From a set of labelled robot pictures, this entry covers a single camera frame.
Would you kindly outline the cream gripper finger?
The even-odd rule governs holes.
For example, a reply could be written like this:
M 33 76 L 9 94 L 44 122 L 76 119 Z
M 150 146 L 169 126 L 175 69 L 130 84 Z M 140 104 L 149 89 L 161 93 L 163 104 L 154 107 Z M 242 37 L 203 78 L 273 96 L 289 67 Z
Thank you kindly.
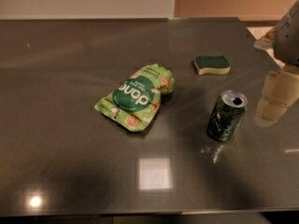
M 276 37 L 276 28 L 273 27 L 267 31 L 263 36 L 254 42 L 253 47 L 256 49 L 267 50 L 273 48 Z
M 265 78 L 254 120 L 261 127 L 276 123 L 299 99 L 299 66 L 286 64 Z

